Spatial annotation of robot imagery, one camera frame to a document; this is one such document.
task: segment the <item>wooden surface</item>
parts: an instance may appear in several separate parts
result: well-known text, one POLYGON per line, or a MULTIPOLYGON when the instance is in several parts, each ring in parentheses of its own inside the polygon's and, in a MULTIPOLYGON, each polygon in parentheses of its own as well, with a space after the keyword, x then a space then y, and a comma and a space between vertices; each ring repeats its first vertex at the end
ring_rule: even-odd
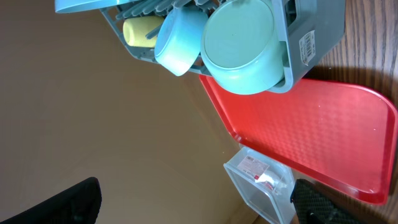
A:
MULTIPOLYGON (((309 78, 355 83, 372 88, 398 105, 398 1, 347 0, 346 30, 341 42, 307 74, 309 78)), ((187 93, 220 144, 238 150, 196 75, 182 78, 187 93)), ((353 208, 369 223, 398 223, 398 169, 394 166, 390 196, 383 206, 367 205, 326 186, 339 204, 353 208)))
POLYGON ((253 224, 258 218, 257 212, 242 202, 225 224, 253 224))

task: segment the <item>label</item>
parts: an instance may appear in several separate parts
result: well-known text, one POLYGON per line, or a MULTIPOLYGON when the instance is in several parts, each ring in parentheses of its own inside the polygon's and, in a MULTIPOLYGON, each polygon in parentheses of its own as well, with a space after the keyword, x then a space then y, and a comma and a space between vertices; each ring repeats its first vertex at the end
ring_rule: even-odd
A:
POLYGON ((304 65, 315 56, 315 30, 308 32, 300 39, 300 57, 304 65))
POLYGON ((238 165, 238 169, 258 180, 260 176, 268 169, 269 165, 251 157, 246 156, 238 165))

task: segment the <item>floor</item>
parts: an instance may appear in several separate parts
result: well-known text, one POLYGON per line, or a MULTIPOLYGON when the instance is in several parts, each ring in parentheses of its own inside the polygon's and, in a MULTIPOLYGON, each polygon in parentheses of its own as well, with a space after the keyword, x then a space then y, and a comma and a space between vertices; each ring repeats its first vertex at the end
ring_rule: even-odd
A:
POLYGON ((99 11, 1 1, 0 28, 0 221, 91 176, 97 223, 226 223, 241 206, 223 168, 238 145, 99 11))

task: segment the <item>mint green container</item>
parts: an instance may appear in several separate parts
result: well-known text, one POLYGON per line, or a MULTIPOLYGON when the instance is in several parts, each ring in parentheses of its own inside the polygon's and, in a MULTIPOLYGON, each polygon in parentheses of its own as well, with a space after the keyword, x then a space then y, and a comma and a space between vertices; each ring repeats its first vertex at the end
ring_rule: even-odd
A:
POLYGON ((207 69, 225 90, 249 95, 284 78, 271 0, 232 0, 209 18, 201 39, 207 69))

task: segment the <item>dish rack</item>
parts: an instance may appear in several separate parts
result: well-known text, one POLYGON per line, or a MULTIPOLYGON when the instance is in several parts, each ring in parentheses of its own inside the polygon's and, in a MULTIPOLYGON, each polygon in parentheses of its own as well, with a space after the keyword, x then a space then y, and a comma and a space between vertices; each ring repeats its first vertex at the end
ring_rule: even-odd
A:
MULTIPOLYGON (((173 8, 188 4, 195 4, 199 10, 208 15, 226 0, 141 0, 133 1, 114 7, 100 9, 102 15, 109 22, 113 31, 123 43, 127 51, 136 59, 157 63, 153 48, 131 47, 124 40, 123 33, 117 23, 124 19, 141 16, 167 16, 173 8), (116 16, 110 16, 109 11, 117 10, 116 16)), ((287 53, 283 56, 284 79, 268 89, 274 93, 285 93, 299 81, 320 59, 326 55, 342 38, 345 23, 345 0, 271 0, 274 7, 274 19, 278 39, 284 42, 287 53), (308 62, 302 60, 300 42, 308 34, 314 35, 314 56, 308 62)), ((149 32, 150 39, 159 32, 160 27, 149 32)), ((207 68, 201 65, 192 65, 189 72, 211 76, 207 68)))
MULTIPOLYGON (((218 4, 222 4, 225 0, 218 0, 218 4)), ((154 48, 150 47, 131 47, 124 40, 123 32, 117 27, 117 23, 124 19, 141 17, 141 16, 162 16, 165 17, 173 8, 183 7, 187 4, 191 4, 191 0, 143 0, 136 1, 129 4, 122 4, 114 7, 107 7, 100 9, 102 15, 109 22, 113 31, 116 33, 119 40, 127 51, 136 59, 143 60, 146 62, 157 63, 154 55, 154 48), (118 14, 115 17, 109 15, 109 11, 117 9, 118 14)), ((218 5, 211 0, 195 0, 195 4, 199 10, 209 14, 210 11, 214 11, 218 5)), ((147 34, 147 38, 154 37, 159 32, 160 27, 157 27, 153 31, 147 34)), ((210 75, 204 65, 192 65, 189 72, 210 75)))

